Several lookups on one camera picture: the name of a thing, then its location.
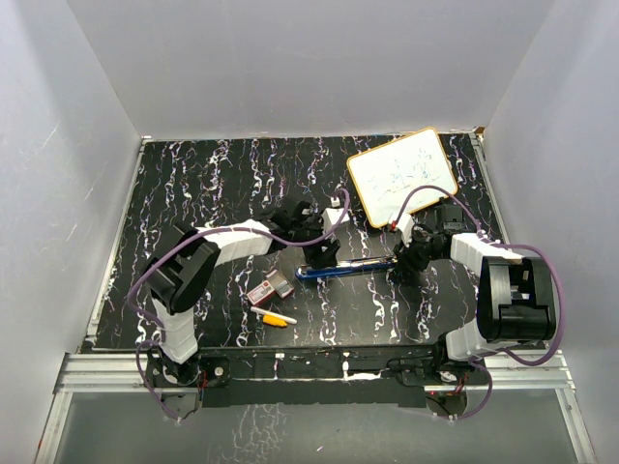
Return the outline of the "red white staple box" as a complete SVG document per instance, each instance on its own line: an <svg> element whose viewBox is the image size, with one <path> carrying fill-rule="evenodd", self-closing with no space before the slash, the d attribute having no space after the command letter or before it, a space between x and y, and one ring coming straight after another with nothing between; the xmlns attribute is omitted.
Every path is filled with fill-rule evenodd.
<svg viewBox="0 0 619 464"><path fill-rule="evenodd" d="M247 293L247 299L252 306L258 306L272 298L275 293L273 285L268 280L264 280Z"/></svg>

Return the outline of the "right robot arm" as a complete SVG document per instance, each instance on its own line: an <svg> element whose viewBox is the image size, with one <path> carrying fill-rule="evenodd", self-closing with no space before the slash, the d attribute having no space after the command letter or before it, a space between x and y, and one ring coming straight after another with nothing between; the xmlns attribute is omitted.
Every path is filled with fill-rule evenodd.
<svg viewBox="0 0 619 464"><path fill-rule="evenodd" d="M433 221L421 224L409 214L392 215L388 227L398 232L397 269L424 271L430 262L450 260L478 279L475 317L444 333L431 359L432 375L451 384L467 361L528 342L549 341L557 330L552 274L541 257L526 257L472 232L457 205L441 205Z"/></svg>

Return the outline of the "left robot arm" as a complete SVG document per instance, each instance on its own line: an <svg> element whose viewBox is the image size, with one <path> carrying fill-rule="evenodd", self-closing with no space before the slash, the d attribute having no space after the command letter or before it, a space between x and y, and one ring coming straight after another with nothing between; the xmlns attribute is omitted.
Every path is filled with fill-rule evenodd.
<svg viewBox="0 0 619 464"><path fill-rule="evenodd" d="M299 247L306 263L317 269L337 264L335 231L349 221L349 202L316 211L307 201L285 200L254 218L215 228L175 225L149 261L146 285L162 331L168 358L165 372L187 386L199 374L193 307L201 299L216 267L252 256Z"/></svg>

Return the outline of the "staple tray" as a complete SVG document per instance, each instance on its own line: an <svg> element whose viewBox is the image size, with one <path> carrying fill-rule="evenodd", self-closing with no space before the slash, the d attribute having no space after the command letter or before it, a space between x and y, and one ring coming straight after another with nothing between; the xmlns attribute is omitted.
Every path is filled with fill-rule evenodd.
<svg viewBox="0 0 619 464"><path fill-rule="evenodd" d="M286 299L294 293L294 287L279 270L273 270L266 275L266 280L281 299Z"/></svg>

